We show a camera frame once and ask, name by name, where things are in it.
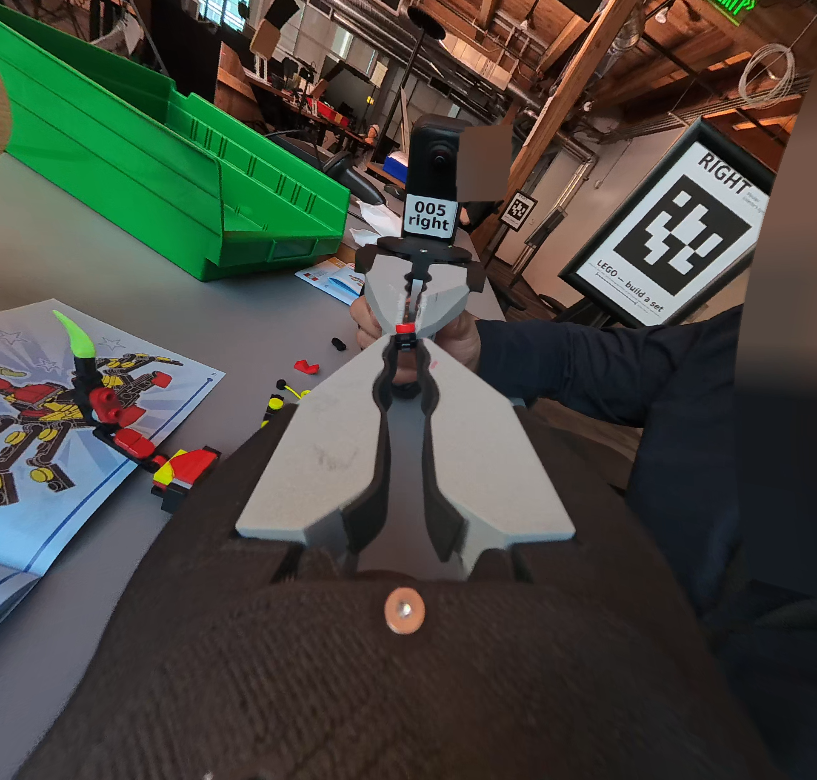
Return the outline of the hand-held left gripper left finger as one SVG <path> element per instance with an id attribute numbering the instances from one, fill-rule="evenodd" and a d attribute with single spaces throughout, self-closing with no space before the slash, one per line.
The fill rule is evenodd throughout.
<path id="1" fill-rule="evenodd" d="M 246 538 L 358 554 L 386 521 L 393 338 L 383 336 L 296 406 L 235 525 Z"/>

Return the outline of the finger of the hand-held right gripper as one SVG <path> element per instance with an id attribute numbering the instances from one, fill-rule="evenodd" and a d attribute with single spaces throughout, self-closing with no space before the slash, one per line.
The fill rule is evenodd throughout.
<path id="1" fill-rule="evenodd" d="M 413 265 L 396 255 L 378 253 L 365 273 L 364 297 L 384 336 L 395 335 L 395 325 L 413 323 L 407 314 Z"/>
<path id="2" fill-rule="evenodd" d="M 412 276 L 412 325 L 417 338 L 433 336 L 464 311 L 465 266 L 430 266 Z"/>

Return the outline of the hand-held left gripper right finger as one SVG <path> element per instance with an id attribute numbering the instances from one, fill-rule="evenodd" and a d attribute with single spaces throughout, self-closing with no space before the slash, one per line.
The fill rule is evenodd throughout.
<path id="1" fill-rule="evenodd" d="M 424 514 L 440 561 L 455 555 L 468 575 L 485 550 L 573 538 L 521 410 L 428 339 L 417 343 L 417 381 Z"/>

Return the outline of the red yellow toy brick scorpion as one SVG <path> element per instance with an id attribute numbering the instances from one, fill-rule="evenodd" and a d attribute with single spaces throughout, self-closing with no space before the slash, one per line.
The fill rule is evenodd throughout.
<path id="1" fill-rule="evenodd" d="M 175 513 L 190 490 L 207 479 L 220 452 L 205 446 L 180 450 L 172 457 L 158 454 L 154 444 L 131 427 L 138 419 L 136 407 L 123 406 L 118 395 L 104 385 L 91 338 L 61 312 L 53 313 L 65 327 L 74 354 L 74 401 L 83 418 L 90 422 L 96 438 L 153 475 L 151 492 L 163 500 L 163 511 Z"/>

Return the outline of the person's right forearm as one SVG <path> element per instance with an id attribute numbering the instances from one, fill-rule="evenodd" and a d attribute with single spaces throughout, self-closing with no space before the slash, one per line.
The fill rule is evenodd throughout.
<path id="1" fill-rule="evenodd" d="M 479 374 L 507 397 L 610 424 L 730 437 L 742 314 L 638 329 L 479 320 Z"/>

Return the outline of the person's right hand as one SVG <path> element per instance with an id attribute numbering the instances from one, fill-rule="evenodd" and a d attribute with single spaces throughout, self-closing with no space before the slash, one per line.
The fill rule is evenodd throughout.
<path id="1" fill-rule="evenodd" d="M 350 314 L 357 326 L 356 341 L 361 350 L 367 349 L 382 337 L 382 328 L 364 296 L 360 296 L 350 306 Z M 463 311 L 452 322 L 441 328 L 433 337 L 437 346 L 458 360 L 471 371 L 478 370 L 480 358 L 480 337 L 476 319 Z M 394 397 L 412 399 L 417 395 L 416 350 L 398 353 L 397 367 L 392 380 Z"/>

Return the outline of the small white blue leaflet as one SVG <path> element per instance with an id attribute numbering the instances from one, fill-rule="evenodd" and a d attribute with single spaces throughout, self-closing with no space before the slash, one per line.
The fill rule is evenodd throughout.
<path id="1" fill-rule="evenodd" d="M 354 262 L 345 263 L 335 256 L 299 270 L 295 276 L 346 305 L 363 294 L 364 275 L 355 271 Z"/>

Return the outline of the white paper bags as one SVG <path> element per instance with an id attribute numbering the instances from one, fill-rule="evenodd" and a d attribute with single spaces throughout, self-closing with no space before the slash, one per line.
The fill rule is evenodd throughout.
<path id="1" fill-rule="evenodd" d="M 386 204 L 356 202 L 366 227 L 351 229 L 351 236 L 357 246 L 368 246 L 377 243 L 381 237 L 402 237 L 402 219 Z"/>

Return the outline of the black barcode scanner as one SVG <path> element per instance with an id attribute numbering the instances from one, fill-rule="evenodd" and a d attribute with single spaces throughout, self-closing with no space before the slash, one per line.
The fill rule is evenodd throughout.
<path id="1" fill-rule="evenodd" d="M 369 180 L 354 169 L 354 158 L 348 151 L 342 150 L 324 162 L 322 173 L 342 184 L 359 201 L 370 205 L 385 205 L 386 200 L 381 191 Z"/>

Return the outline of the small marker sign on stand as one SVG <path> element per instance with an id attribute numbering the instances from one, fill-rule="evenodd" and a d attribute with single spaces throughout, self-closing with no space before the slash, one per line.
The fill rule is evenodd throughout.
<path id="1" fill-rule="evenodd" d="M 491 252 L 488 255 L 488 258 L 485 261 L 485 264 L 490 264 L 490 262 L 496 257 L 497 252 L 501 244 L 503 243 L 506 235 L 513 231 L 515 233 L 519 232 L 519 230 L 523 227 L 526 223 L 528 217 L 532 213 L 532 210 L 536 207 L 537 200 L 526 195 L 522 191 L 516 191 L 511 201 L 506 205 L 502 215 L 500 216 L 500 228 L 497 232 L 497 236 L 494 239 L 494 246 Z M 525 261 L 533 254 L 534 247 L 530 243 L 530 238 L 533 237 L 531 234 L 528 239 L 524 242 L 524 245 L 518 254 L 516 260 L 511 265 L 511 278 L 510 286 L 516 283 L 516 279 L 519 275 L 524 271 L 523 264 Z"/>

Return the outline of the black floor lamp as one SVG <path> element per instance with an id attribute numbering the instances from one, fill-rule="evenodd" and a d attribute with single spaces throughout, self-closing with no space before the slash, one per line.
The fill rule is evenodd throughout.
<path id="1" fill-rule="evenodd" d="M 411 55 L 409 56 L 404 74 L 403 79 L 400 83 L 400 87 L 395 92 L 394 101 L 386 115 L 386 120 L 383 123 L 382 130 L 378 137 L 377 143 L 373 150 L 373 155 L 376 157 L 378 153 L 382 150 L 383 141 L 386 137 L 388 132 L 388 128 L 391 124 L 391 121 L 394 117 L 395 110 L 400 104 L 402 92 L 409 80 L 411 72 L 414 67 L 415 60 L 419 51 L 422 48 L 424 39 L 429 37 L 430 39 L 434 40 L 443 40 L 446 34 L 444 27 L 429 13 L 427 13 L 423 8 L 419 6 L 411 6 L 408 9 L 408 18 L 411 20 L 414 27 L 420 31 L 419 36 L 417 38 L 416 44 L 414 45 L 414 49 L 412 50 Z"/>

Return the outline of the open building instruction booklet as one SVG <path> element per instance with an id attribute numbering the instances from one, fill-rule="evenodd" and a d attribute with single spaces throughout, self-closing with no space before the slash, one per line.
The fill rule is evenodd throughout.
<path id="1" fill-rule="evenodd" d="M 223 373 L 48 300 L 1 315 L 1 616 Z"/>

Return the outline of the wooden pillar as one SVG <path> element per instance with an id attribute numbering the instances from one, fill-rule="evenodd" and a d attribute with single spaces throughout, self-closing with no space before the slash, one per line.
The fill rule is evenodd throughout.
<path id="1" fill-rule="evenodd" d="M 586 22 L 591 21 L 602 2 L 602 0 L 559 1 Z M 550 103 L 539 114 L 533 130 L 513 162 L 504 202 L 510 202 L 514 194 L 522 188 L 638 2 L 639 0 L 608 0 L 605 9 L 591 26 L 582 47 L 569 63 Z"/>

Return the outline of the framed marker sign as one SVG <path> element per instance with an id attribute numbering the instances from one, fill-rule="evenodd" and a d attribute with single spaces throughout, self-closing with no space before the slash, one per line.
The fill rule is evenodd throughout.
<path id="1" fill-rule="evenodd" d="M 622 325 L 675 325 L 751 264 L 775 175 L 703 118 L 559 273 Z"/>

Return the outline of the green plastic bin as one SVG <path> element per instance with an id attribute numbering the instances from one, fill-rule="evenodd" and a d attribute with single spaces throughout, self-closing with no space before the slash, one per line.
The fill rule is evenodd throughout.
<path id="1" fill-rule="evenodd" d="M 340 183 L 158 72 L 1 15 L 20 162 L 202 282 L 337 251 Z"/>

